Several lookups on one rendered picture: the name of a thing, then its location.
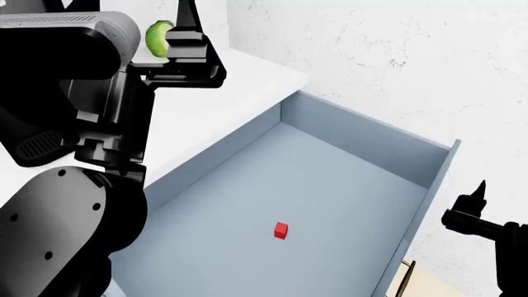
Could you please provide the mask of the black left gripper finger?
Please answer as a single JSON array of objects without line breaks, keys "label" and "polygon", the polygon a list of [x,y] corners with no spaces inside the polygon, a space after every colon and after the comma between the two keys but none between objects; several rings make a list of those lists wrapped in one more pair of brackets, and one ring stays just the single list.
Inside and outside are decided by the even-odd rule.
[{"label": "black left gripper finger", "polygon": [[178,0],[176,26],[165,37],[169,59],[206,59],[207,44],[195,0]]}]

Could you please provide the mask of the blue-grey open drawer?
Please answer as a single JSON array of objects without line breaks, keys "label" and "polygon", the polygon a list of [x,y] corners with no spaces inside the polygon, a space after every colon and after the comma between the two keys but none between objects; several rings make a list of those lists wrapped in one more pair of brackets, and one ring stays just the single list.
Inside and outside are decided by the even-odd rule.
[{"label": "blue-grey open drawer", "polygon": [[384,297],[456,150],[294,93],[146,187],[104,297]]}]

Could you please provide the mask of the green round vegetable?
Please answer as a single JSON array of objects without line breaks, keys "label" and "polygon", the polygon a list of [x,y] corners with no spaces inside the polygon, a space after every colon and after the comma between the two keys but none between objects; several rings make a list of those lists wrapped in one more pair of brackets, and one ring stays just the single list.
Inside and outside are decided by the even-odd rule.
[{"label": "green round vegetable", "polygon": [[153,56],[166,58],[168,52],[168,42],[166,34],[174,25],[171,21],[156,21],[148,27],[145,33],[145,44]]}]

